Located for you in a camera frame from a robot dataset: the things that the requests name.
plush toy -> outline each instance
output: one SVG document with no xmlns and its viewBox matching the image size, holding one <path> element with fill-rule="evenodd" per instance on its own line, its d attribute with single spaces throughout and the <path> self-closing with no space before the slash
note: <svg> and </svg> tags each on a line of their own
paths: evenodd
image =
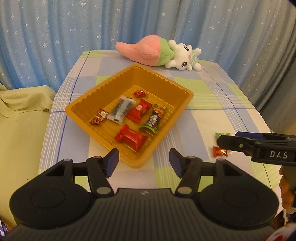
<svg viewBox="0 0 296 241">
<path fill-rule="evenodd" d="M 117 42 L 115 47 L 123 56 L 141 64 L 189 71 L 202 69 L 197 62 L 202 52 L 199 48 L 192 50 L 191 45 L 176 44 L 175 40 L 166 41 L 157 35 L 148 35 L 136 44 Z"/>
</svg>

blue curtain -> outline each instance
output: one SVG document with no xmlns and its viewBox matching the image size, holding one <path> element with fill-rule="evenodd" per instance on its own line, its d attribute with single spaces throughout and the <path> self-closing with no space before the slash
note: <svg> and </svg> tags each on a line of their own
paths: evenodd
<svg viewBox="0 0 296 241">
<path fill-rule="evenodd" d="M 287 0 L 0 0 L 0 82 L 57 91 L 85 50 L 157 34 L 201 48 L 239 86 L 264 89 L 259 74 L 271 78 L 262 73 L 279 64 L 295 18 Z"/>
</svg>

human hand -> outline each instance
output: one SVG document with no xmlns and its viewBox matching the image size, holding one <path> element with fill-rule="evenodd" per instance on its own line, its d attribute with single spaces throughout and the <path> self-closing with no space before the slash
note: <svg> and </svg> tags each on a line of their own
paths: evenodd
<svg viewBox="0 0 296 241">
<path fill-rule="evenodd" d="M 283 206 L 284 209 L 288 210 L 293 205 L 294 195 L 289 190 L 290 185 L 288 180 L 285 177 L 283 167 L 280 168 L 279 174 L 282 175 L 282 178 L 279 181 L 279 187 L 281 189 L 281 197 L 282 197 L 281 205 Z"/>
</svg>

candy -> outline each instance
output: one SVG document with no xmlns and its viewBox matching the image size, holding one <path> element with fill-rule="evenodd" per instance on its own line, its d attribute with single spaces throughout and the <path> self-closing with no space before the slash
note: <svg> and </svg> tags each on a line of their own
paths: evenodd
<svg viewBox="0 0 296 241">
<path fill-rule="evenodd" d="M 90 124 L 101 124 L 102 121 L 106 118 L 106 116 L 108 115 L 108 112 L 102 110 L 102 109 L 99 109 L 98 110 L 98 113 L 89 120 L 89 123 Z"/>
<path fill-rule="evenodd" d="M 136 152 L 141 149 L 146 139 L 147 136 L 144 136 L 143 134 L 132 130 L 127 124 L 125 124 L 123 128 L 121 128 L 121 130 L 118 132 L 118 134 L 114 137 L 115 141 L 127 144 Z"/>
<path fill-rule="evenodd" d="M 127 114 L 127 118 L 133 122 L 140 124 L 142 116 L 152 107 L 152 104 L 144 99 L 140 99 L 140 103 Z"/>
<path fill-rule="evenodd" d="M 214 154 L 214 157 L 216 156 L 228 156 L 227 155 L 227 150 L 225 149 L 221 149 L 219 147 L 216 147 L 216 146 L 213 146 L 213 154 Z"/>
<path fill-rule="evenodd" d="M 147 94 L 146 94 L 144 91 L 142 91 L 142 90 L 137 90 L 137 91 L 134 93 L 134 96 L 135 96 L 136 98 L 141 98 L 141 97 L 145 97 L 145 96 L 147 96 Z"/>
<path fill-rule="evenodd" d="M 115 108 L 107 115 L 107 119 L 121 125 L 125 115 L 133 108 L 135 103 L 135 100 L 121 96 Z"/>
<path fill-rule="evenodd" d="M 163 117 L 163 114 L 167 111 L 167 109 L 168 108 L 165 105 L 158 107 L 157 104 L 154 104 L 152 115 L 149 117 L 147 122 L 140 126 L 140 128 L 148 128 L 154 133 L 157 133 L 160 119 Z"/>
<path fill-rule="evenodd" d="M 231 134 L 229 134 L 229 133 L 217 133 L 217 132 L 215 132 L 215 139 L 216 139 L 216 142 L 217 142 L 218 138 L 219 138 L 220 136 L 222 136 L 222 135 L 231 136 Z"/>
</svg>

table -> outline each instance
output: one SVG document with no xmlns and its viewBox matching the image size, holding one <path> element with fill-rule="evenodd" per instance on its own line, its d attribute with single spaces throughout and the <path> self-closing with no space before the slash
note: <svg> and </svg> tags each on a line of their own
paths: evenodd
<svg viewBox="0 0 296 241">
<path fill-rule="evenodd" d="M 114 191 L 119 187 L 170 187 L 174 192 L 180 179 L 169 164 L 171 148 L 176 148 L 183 156 L 197 156 L 214 162 L 212 148 L 216 145 L 215 132 L 232 135 L 237 131 L 270 132 L 259 112 L 218 64 L 203 60 L 199 63 L 202 66 L 199 72 L 148 66 L 190 89 L 194 97 L 144 166 L 132 169 L 119 162 L 108 179 Z M 81 55 L 55 96 L 43 143 L 40 173 L 64 158 L 82 162 L 88 157 L 108 153 L 66 115 L 65 107 L 131 64 L 131 60 L 117 51 L 85 51 Z M 273 189 L 281 203 L 279 166 L 251 162 L 250 157 L 238 152 L 227 159 Z M 89 188 L 86 177 L 75 180 Z M 212 182 L 213 177 L 202 177 L 199 190 Z"/>
</svg>

